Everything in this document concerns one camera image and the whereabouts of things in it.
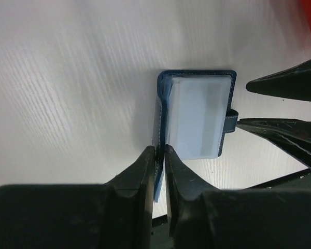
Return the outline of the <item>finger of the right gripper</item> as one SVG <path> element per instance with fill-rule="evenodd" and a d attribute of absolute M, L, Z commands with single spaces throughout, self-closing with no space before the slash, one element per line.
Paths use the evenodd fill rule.
<path fill-rule="evenodd" d="M 311 169 L 311 121 L 245 118 L 236 126 L 271 142 Z"/>
<path fill-rule="evenodd" d="M 252 80 L 252 93 L 311 102 L 311 59 L 287 70 Z"/>

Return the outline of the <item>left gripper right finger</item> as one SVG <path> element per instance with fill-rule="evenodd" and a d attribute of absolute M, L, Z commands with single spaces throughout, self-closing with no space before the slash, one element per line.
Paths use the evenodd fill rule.
<path fill-rule="evenodd" d="M 220 190 L 169 145 L 164 159 L 175 248 L 311 248 L 311 190 Z"/>

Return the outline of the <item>blue leather card holder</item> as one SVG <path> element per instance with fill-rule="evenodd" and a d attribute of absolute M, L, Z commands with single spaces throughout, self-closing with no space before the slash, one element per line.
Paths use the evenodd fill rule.
<path fill-rule="evenodd" d="M 163 181 L 166 145 L 182 160 L 221 156 L 224 136 L 235 131 L 238 119 L 231 108 L 236 76 L 234 70 L 166 70 L 158 75 L 152 137 L 155 202 Z"/>

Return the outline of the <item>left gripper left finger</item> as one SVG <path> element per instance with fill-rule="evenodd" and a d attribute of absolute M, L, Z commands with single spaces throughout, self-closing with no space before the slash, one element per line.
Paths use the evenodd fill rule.
<path fill-rule="evenodd" d="M 0 187 L 0 248 L 149 248 L 154 147 L 104 184 Z"/>

